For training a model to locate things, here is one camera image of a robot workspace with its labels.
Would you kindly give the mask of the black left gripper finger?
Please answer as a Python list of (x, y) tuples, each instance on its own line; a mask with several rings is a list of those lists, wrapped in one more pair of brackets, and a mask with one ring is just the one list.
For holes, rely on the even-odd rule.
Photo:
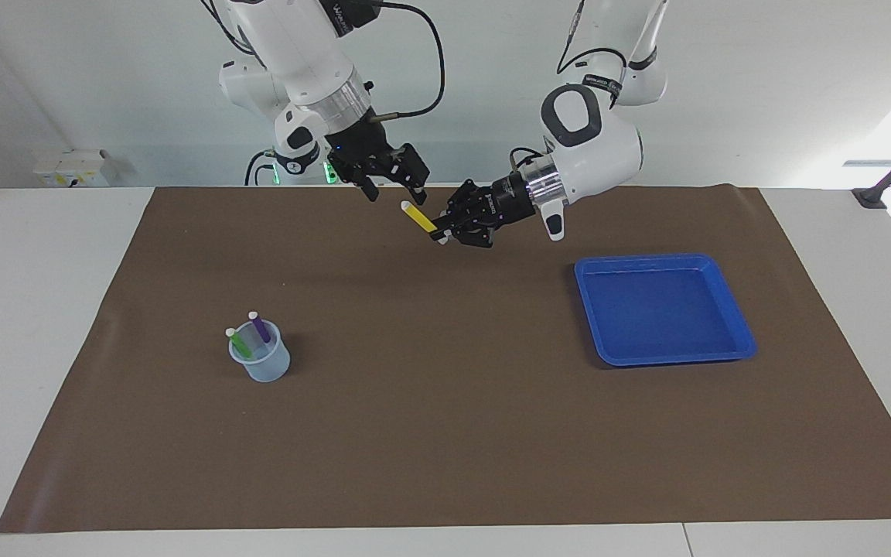
[(448, 200), (445, 215), (453, 222), (473, 222), (497, 214), (490, 186), (463, 181)]
[(481, 249), (491, 249), (494, 244), (493, 236), (496, 229), (491, 226), (482, 226), (478, 223), (446, 223), (430, 232), (430, 238), (439, 244), (456, 240), (460, 244)]

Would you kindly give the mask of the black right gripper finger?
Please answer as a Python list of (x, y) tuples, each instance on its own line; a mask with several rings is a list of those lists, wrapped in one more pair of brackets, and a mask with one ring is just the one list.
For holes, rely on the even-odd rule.
[(368, 176), (364, 166), (349, 162), (329, 162), (329, 165), (342, 183), (358, 188), (370, 202), (378, 200), (380, 194), (378, 188)]
[(425, 181), (430, 176), (430, 169), (410, 142), (383, 154), (383, 176), (405, 187), (418, 206), (427, 200)]

